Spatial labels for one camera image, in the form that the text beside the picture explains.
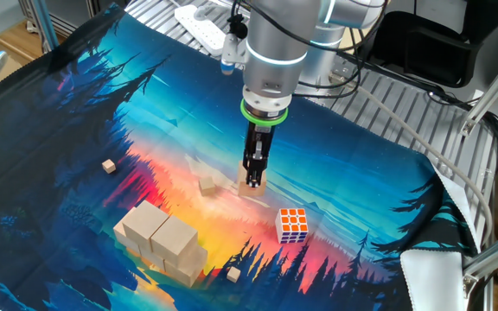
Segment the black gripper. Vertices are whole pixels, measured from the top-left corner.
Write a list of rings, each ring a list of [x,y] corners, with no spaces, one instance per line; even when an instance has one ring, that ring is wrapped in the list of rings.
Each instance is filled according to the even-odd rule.
[[[273,126],[256,125],[252,122],[248,124],[243,166],[246,169],[246,184],[249,187],[256,188],[261,185],[273,135]]]

